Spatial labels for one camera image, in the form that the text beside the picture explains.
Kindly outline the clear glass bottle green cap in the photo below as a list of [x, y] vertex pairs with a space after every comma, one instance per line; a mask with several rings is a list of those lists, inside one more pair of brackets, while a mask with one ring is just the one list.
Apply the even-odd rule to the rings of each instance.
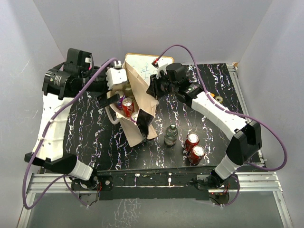
[[124, 92], [125, 97], [133, 96], [132, 87], [131, 87], [130, 83], [124, 84], [123, 92]]

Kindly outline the cream canvas tote bag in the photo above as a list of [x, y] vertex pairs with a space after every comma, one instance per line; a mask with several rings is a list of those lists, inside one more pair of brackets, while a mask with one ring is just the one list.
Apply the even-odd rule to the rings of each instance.
[[[152, 126], [155, 118], [156, 107], [159, 104], [157, 99], [146, 93], [149, 85], [142, 79], [136, 70], [124, 61], [123, 68], [126, 70], [128, 83], [131, 84], [133, 96], [134, 112], [138, 112], [136, 123], [131, 121], [130, 117], [124, 115], [123, 110], [116, 107], [116, 103], [105, 108], [108, 118], [112, 124], [120, 124], [126, 136], [130, 147], [134, 147], [146, 140], [157, 137], [157, 133]], [[123, 90], [126, 83], [115, 85], [113, 89], [107, 93], [108, 97], [115, 95], [118, 90]]]

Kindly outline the purple Fanta can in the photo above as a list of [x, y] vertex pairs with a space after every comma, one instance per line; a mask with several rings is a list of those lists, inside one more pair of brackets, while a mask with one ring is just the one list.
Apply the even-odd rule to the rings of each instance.
[[116, 107], [119, 109], [119, 110], [122, 110], [122, 101], [125, 99], [125, 95], [124, 95], [124, 92], [122, 90], [118, 90], [115, 92], [115, 94], [119, 95], [119, 99], [118, 101], [116, 102]]
[[134, 123], [136, 123], [137, 118], [138, 118], [138, 112], [133, 112], [131, 114], [131, 121], [133, 121]]

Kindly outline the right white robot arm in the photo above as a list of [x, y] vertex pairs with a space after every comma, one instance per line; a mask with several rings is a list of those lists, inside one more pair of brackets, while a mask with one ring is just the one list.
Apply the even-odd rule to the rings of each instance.
[[223, 188], [229, 177], [262, 147], [261, 126], [246, 121], [216, 101], [201, 83], [190, 82], [181, 63], [152, 65], [157, 73], [151, 75], [147, 93], [155, 98], [174, 94], [178, 101], [201, 113], [215, 124], [230, 140], [222, 161], [202, 182], [211, 188]]

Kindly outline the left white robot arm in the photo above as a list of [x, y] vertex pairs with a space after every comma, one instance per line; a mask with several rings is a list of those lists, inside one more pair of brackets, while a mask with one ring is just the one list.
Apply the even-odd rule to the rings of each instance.
[[119, 72], [121, 68], [122, 63], [116, 58], [97, 67], [92, 53], [69, 48], [65, 62], [45, 73], [38, 138], [33, 151], [24, 157], [29, 167], [36, 165], [80, 179], [89, 190], [97, 186], [94, 169], [81, 162], [75, 154], [64, 151], [66, 124], [72, 104], [84, 92], [99, 93], [108, 102], [107, 92], [123, 78]]

